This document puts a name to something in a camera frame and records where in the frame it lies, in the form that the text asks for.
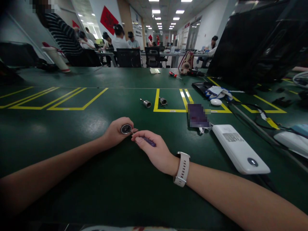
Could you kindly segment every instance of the red diamond banner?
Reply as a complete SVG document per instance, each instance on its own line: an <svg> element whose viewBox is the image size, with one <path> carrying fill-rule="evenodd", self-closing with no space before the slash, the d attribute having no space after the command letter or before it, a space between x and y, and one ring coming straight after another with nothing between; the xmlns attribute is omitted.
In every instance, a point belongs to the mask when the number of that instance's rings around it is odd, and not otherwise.
<svg viewBox="0 0 308 231"><path fill-rule="evenodd" d="M113 16L113 14L107 9L107 7L104 6L102 16L100 18L100 23L103 24L103 26L106 27L112 35L114 35L115 30L113 29L113 25L118 24L119 21Z"/></svg>

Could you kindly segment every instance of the white smartwatch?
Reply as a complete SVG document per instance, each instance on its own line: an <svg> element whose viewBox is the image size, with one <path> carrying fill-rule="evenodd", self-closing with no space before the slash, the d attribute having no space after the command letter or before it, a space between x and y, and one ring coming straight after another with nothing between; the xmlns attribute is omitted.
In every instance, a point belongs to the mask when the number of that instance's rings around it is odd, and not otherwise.
<svg viewBox="0 0 308 231"><path fill-rule="evenodd" d="M177 175L173 177L173 183L180 187L184 187L188 176L190 156L184 152L177 152L177 154L181 155L181 160Z"/></svg>

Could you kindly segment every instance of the desk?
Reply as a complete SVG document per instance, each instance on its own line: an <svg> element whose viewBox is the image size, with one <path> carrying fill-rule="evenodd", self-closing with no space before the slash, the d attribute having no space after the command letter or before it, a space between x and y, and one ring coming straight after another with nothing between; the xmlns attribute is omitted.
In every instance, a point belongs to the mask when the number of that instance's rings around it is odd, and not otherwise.
<svg viewBox="0 0 308 231"><path fill-rule="evenodd" d="M272 172L268 176L280 194L308 213L307 173L250 130L228 108L210 106L191 86L194 82L210 79L189 76L182 76L183 80L175 79L169 76L169 71L179 74L178 69L166 68L161 68L161 74L156 75L150 74L148 68L70 69L69 74L21 70L24 82L0 87L0 96L15 92L0 98L0 177L99 137L111 121L122 116L130 117L140 130L148 129L161 135L172 153L183 151L191 156L192 162L240 175L213 132L200 136L196 129L188 128L187 113L170 112L185 110L183 91L187 101L192 99L204 108L212 109L208 115L211 123L233 125L270 167ZM51 87L59 88L40 97L30 97ZM70 93L76 88L86 89L55 106L78 92ZM156 112L158 96L168 100L166 107L158 106L157 109L165 111ZM20 102L14 102L26 97L30 97L30 101L16 106ZM237 93L236 97L253 103L258 100L261 107L271 108L254 96ZM140 98L150 101L151 108L145 108ZM299 113L296 108L284 110L287 113L270 116L279 118L278 122L287 126L307 120L307 112ZM255 116L247 110L245 113L252 118ZM259 183L255 176L240 176ZM130 139L95 156L70 174L27 208L19 219L241 230L190 188L173 184L172 178L159 172Z"/></svg>
<svg viewBox="0 0 308 231"><path fill-rule="evenodd" d="M112 52L103 52L103 53L101 53L101 52L99 52L99 51L95 51L95 52L96 52L96 54L99 55L99 56L109 56L109 57L111 58L111 61L112 61L112 63L113 63L113 66L114 66L114 67L117 67L117 64L116 64L116 61L115 61L115 55L114 55L114 53L112 53Z"/></svg>
<svg viewBox="0 0 308 231"><path fill-rule="evenodd" d="M112 63L114 65L114 67L117 67L115 61L114 61L114 54L112 52L96 52L98 55L100 56L110 56ZM140 52L141 56L146 56L145 52ZM172 61L171 61L171 68L177 68L178 67L178 63L179 63L179 57L180 56L184 56L185 53L164 53L164 52L160 52L159 53L160 56L172 56ZM195 57L208 57L208 54L194 54Z"/></svg>

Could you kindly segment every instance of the person's right hand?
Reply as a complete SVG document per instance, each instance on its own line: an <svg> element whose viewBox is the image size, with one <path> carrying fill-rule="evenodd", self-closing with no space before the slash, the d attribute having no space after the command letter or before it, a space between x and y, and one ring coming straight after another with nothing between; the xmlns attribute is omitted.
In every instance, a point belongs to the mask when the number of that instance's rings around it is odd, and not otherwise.
<svg viewBox="0 0 308 231"><path fill-rule="evenodd" d="M149 145L142 136L152 140L156 147ZM139 131L132 135L134 141L149 157L152 164L161 172L177 175L180 159L172 155L160 135L150 131Z"/></svg>

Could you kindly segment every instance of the forearm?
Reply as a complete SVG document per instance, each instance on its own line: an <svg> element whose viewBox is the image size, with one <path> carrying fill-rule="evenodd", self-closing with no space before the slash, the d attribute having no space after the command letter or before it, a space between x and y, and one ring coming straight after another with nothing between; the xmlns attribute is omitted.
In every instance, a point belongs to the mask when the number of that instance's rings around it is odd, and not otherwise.
<svg viewBox="0 0 308 231"><path fill-rule="evenodd" d="M187 186L245 230L299 231L308 226L297 207L242 177L191 162Z"/></svg>
<svg viewBox="0 0 308 231"><path fill-rule="evenodd" d="M40 198L94 155L108 149L97 139L0 179L1 202L15 215Z"/></svg>

